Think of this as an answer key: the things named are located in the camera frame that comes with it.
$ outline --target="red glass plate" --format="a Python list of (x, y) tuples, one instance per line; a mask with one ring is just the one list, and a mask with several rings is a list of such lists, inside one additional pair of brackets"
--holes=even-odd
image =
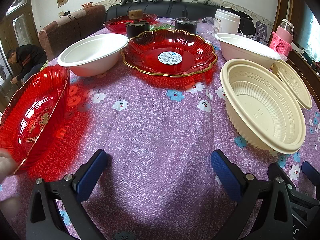
[[(150, 23), (153, 23), (157, 19), (156, 14), (149, 14), (149, 13), (144, 13), (143, 18), (141, 20), (147, 20)], [(125, 23), (127, 22), (134, 22), (134, 20), (130, 20), (129, 16), (121, 16), (118, 18), (114, 18), (111, 20), (108, 20), (105, 22), (103, 25), (110, 31), (114, 33), (125, 33), (127, 32), (125, 28)]]
[(129, 67), (145, 74), (168, 77), (203, 73), (218, 59), (214, 47), (202, 37), (183, 30), (166, 29), (143, 32), (130, 39), (121, 55)]
[(14, 174), (30, 169), (47, 150), (64, 118), (70, 70), (46, 67), (12, 97), (0, 122), (0, 147), (17, 162)]

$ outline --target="white paper bowl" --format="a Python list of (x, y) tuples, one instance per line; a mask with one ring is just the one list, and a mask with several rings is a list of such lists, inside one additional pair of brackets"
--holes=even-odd
[(289, 88), (266, 68), (229, 60), (220, 73), (226, 108), (239, 134), (253, 146), (297, 152), (306, 136), (303, 113)]
[(276, 60), (281, 59), (268, 46), (240, 35), (217, 33), (214, 37), (220, 41), (222, 55), (227, 61), (235, 58), (247, 59), (269, 69)]
[(88, 37), (65, 49), (58, 58), (58, 64), (69, 67), (78, 76), (99, 75), (116, 64), (120, 50), (128, 42), (126, 36), (117, 33)]
[(301, 108), (311, 109), (311, 95), (301, 77), (288, 63), (283, 60), (277, 60), (273, 64), (272, 72), (287, 85)]

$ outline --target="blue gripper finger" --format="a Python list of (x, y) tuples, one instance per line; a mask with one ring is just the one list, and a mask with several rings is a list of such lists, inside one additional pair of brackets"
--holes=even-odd
[(88, 200), (107, 164), (108, 155), (106, 152), (97, 150), (88, 163), (83, 165), (85, 172), (81, 174), (81, 178), (76, 184), (76, 198), (79, 203)]
[(230, 199), (239, 202), (242, 199), (245, 186), (243, 172), (238, 166), (232, 164), (221, 150), (212, 152), (211, 166), (214, 172), (217, 173)]
[(304, 162), (301, 170), (314, 186), (320, 185), (320, 173), (309, 162)]

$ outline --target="floral tablecloth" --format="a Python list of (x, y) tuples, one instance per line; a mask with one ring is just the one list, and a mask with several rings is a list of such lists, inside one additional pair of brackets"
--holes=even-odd
[[(200, 34), (218, 55), (211, 83), (204, 78), (180, 90), (158, 88), (122, 60), (95, 77), (71, 74), (68, 109), (54, 147), (31, 171), (0, 185), (0, 200), (21, 196), (21, 212), (12, 226), (22, 239), (34, 180), (74, 173), (97, 149), (109, 153), (112, 162), (83, 206), (107, 239), (211, 239), (235, 206), (211, 168), (215, 149), (258, 179), (267, 180), (269, 164), (278, 162), (299, 191), (314, 195), (300, 167), (309, 161), (320, 170), (320, 112), (315, 102), (311, 110), (302, 110), (307, 134), (299, 152), (283, 155), (254, 148), (227, 115), (219, 76), (226, 61), (220, 44), (210, 30), (202, 28)], [(59, 208), (76, 236), (62, 203)]]

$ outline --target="hand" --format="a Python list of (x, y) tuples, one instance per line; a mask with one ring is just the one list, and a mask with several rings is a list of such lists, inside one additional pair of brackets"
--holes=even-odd
[[(4, 149), (0, 149), (0, 183), (2, 183), (6, 176), (12, 174), (16, 167), (17, 164), (10, 154)], [(0, 210), (8, 221), (15, 217), (19, 208), (20, 199), (18, 197), (11, 197), (0, 202)]]
[(18, 79), (17, 77), (14, 77), (11, 81), (10, 81), (11, 84), (16, 84), (18, 83)]

